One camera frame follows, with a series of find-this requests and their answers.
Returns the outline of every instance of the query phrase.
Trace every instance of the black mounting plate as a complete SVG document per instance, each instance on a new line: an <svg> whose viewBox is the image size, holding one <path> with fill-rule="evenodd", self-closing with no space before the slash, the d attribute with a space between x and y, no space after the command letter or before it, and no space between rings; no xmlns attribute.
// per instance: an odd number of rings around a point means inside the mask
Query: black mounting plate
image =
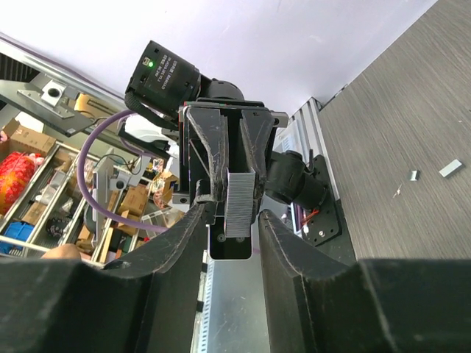
<svg viewBox="0 0 471 353"><path fill-rule="evenodd" d="M319 213L308 222L309 232L302 231L302 238L312 246L319 246L341 234L341 223L325 158L322 155L315 156L313 167L314 177L323 182L328 190Z"/></svg>

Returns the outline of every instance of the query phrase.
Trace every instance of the blue bin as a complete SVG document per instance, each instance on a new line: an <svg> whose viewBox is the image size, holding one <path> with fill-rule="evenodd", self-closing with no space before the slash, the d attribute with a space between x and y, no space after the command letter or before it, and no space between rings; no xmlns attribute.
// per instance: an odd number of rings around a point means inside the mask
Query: blue bin
<svg viewBox="0 0 471 353"><path fill-rule="evenodd" d="M9 237L9 238L21 240L21 241L26 241L33 229L34 229L33 226L30 226L29 224L25 224L22 222L11 223L8 226L7 231L5 232L5 237ZM13 247L16 247L19 250L23 249L21 246L14 246L9 243L0 242L0 252L2 254L8 254L11 251L11 249L13 249Z"/></svg>

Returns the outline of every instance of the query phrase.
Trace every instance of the gray wood grain surface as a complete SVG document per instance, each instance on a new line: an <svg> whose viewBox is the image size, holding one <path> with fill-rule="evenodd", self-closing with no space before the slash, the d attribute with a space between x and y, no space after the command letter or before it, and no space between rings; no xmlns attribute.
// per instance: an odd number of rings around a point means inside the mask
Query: gray wood grain surface
<svg viewBox="0 0 471 353"><path fill-rule="evenodd" d="M358 258L471 257L471 1L437 2L319 120Z"/></svg>

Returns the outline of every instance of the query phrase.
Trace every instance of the small metal piece on table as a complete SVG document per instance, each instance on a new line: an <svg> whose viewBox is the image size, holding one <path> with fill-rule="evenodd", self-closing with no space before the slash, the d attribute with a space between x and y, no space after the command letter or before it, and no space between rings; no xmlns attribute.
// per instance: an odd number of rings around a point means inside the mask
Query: small metal piece on table
<svg viewBox="0 0 471 353"><path fill-rule="evenodd" d="M420 171L411 171L411 173L409 174L409 181L416 182L417 180L419 180L419 177Z"/></svg>
<svg viewBox="0 0 471 353"><path fill-rule="evenodd" d="M454 160L449 165L444 167L440 171L440 174L444 178L450 178L451 176L456 174L458 171L460 171L462 168L464 168L464 164L461 163L459 160Z"/></svg>

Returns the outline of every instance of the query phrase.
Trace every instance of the red plastic bag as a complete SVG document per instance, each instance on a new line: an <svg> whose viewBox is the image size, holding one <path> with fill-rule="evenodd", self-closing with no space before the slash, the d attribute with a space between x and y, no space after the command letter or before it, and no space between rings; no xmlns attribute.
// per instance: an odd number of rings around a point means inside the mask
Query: red plastic bag
<svg viewBox="0 0 471 353"><path fill-rule="evenodd" d="M8 212L35 173L35 164L26 155L13 152L0 163L0 214Z"/></svg>

